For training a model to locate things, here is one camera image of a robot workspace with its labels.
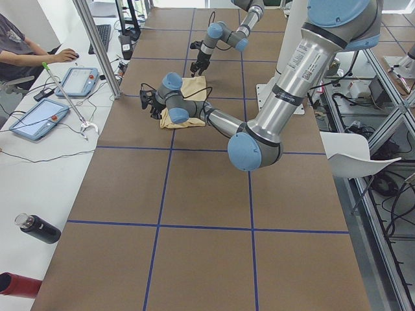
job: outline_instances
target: tablet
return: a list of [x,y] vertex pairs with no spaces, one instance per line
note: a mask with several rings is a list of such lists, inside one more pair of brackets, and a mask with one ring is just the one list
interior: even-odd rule
[[[69,68],[64,79],[62,87],[69,97],[86,97],[91,93],[99,78],[97,68],[73,67]],[[55,90],[58,97],[64,97],[59,89]]]
[[49,133],[69,111],[60,102],[44,98],[30,109],[9,130],[32,141],[37,141]]

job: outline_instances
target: chair leg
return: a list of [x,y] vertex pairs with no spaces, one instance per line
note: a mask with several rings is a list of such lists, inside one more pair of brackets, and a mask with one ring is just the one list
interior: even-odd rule
[[357,202],[356,202],[355,206],[353,206],[353,208],[351,209],[351,214],[352,214],[352,215],[353,215],[353,214],[355,213],[355,211],[357,210],[357,207],[359,206],[359,203],[363,200],[364,195],[366,194],[366,192],[368,192],[368,190],[369,190],[369,188],[370,188],[370,185],[372,184],[372,182],[374,181],[374,179],[375,179],[375,176],[374,176],[374,175],[372,175],[372,176],[370,177],[370,180],[369,180],[369,182],[368,182],[368,185],[367,185],[367,186],[366,186],[366,188],[363,190],[363,192],[362,192],[362,194],[361,194],[360,198],[357,200]]

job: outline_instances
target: keyboard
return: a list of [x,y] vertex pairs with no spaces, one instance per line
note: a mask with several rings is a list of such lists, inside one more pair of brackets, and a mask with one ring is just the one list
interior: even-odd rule
[[[108,44],[110,43],[111,25],[97,25],[99,36],[102,44],[104,44],[105,51],[108,52]],[[95,54],[92,44],[89,45],[88,54]]]

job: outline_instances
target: tablet screen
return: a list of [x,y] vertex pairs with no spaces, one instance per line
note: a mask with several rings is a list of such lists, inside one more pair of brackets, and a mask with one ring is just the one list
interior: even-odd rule
[[90,74],[91,69],[72,69],[69,76],[65,80],[64,91],[66,93],[83,92]]
[[34,135],[53,115],[62,111],[62,106],[45,100],[42,105],[25,115],[13,128],[28,135]]

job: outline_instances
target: white table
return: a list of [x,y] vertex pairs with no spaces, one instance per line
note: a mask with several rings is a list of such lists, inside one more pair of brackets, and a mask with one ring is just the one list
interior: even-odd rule
[[[114,30],[115,21],[117,19],[114,18],[95,19],[97,25],[110,24],[112,26],[112,40],[108,48],[110,61],[118,58],[117,55],[122,56],[118,32]],[[100,75],[102,74],[96,56],[88,54],[89,40],[81,22],[60,49],[68,47],[76,50],[80,57],[70,63],[51,64],[49,67],[55,75],[62,79],[66,71],[76,65],[96,67]],[[113,62],[112,65],[116,69],[118,62]],[[44,71],[32,88],[43,85],[48,77],[49,75]],[[94,90],[97,90],[102,83],[99,81]],[[28,94],[16,110],[27,111],[33,107],[36,103],[33,96],[37,92]],[[65,100],[58,99],[55,95],[50,96],[50,99],[67,104]],[[108,84],[102,86],[90,100],[97,106],[93,122],[102,131],[113,102]],[[85,101],[79,110],[86,119],[89,119],[94,107]],[[3,130],[8,129],[15,121],[15,118],[9,118]],[[74,130],[80,129],[80,121],[74,111],[70,111],[62,122]],[[0,148],[10,154],[32,160],[50,159],[65,154],[94,150],[98,135],[93,128],[88,128],[86,135],[89,141],[64,125],[57,125],[51,133],[38,142],[28,141],[11,132],[1,132]],[[29,163],[0,154],[0,198],[2,200],[0,273],[10,272],[41,280],[44,278],[57,244],[46,244],[22,233],[14,224],[14,218],[19,213],[36,214],[62,230],[91,158],[92,153],[88,153],[46,163]],[[0,310],[30,310],[33,302],[33,299],[0,295]]]

